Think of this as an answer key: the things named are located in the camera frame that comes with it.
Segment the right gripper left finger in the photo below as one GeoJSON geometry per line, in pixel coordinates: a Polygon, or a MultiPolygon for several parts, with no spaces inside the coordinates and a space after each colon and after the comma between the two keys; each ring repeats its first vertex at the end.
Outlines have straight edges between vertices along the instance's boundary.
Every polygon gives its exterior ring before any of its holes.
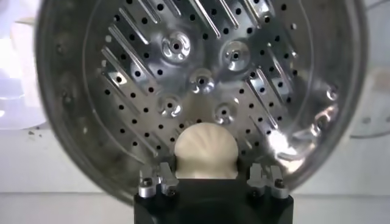
{"type": "Polygon", "coordinates": [[[138,195],[141,198],[152,198],[157,195],[157,188],[160,186],[163,195],[172,197],[177,192],[178,184],[179,181],[167,162],[155,167],[145,165],[140,170],[138,195]]]}

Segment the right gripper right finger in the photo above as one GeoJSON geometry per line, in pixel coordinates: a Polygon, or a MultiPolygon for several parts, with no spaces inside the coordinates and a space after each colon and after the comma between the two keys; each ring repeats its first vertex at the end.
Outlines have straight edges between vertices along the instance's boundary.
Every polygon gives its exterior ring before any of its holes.
{"type": "Polygon", "coordinates": [[[255,188],[260,195],[269,191],[274,198],[289,197],[289,190],[283,181],[279,166],[271,166],[269,170],[264,170],[260,163],[253,163],[249,170],[247,184],[255,188]]]}

